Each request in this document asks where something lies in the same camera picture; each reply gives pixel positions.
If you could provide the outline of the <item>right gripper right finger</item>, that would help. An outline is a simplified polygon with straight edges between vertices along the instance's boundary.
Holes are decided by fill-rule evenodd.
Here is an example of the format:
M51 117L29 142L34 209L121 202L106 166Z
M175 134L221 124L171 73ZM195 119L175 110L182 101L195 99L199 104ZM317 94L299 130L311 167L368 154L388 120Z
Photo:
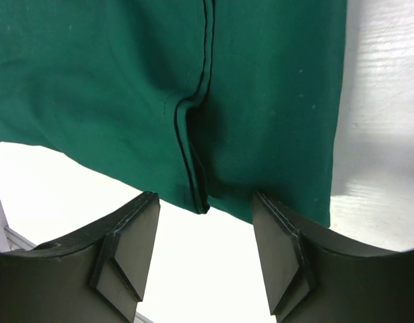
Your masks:
M348 238L259 192L252 214L278 322L414 322L414 249Z

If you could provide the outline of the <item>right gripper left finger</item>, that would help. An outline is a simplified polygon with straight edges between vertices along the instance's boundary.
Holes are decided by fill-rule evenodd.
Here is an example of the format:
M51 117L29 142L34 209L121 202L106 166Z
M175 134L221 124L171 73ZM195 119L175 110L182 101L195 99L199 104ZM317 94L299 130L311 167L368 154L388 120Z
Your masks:
M159 214L144 192L32 250L0 252L0 322L133 322Z

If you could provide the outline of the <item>green surgical cloth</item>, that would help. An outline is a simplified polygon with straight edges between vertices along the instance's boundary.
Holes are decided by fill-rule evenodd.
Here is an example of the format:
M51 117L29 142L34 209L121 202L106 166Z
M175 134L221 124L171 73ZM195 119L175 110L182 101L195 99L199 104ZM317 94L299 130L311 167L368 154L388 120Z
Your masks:
M0 1L0 142L177 207L330 223L346 1Z

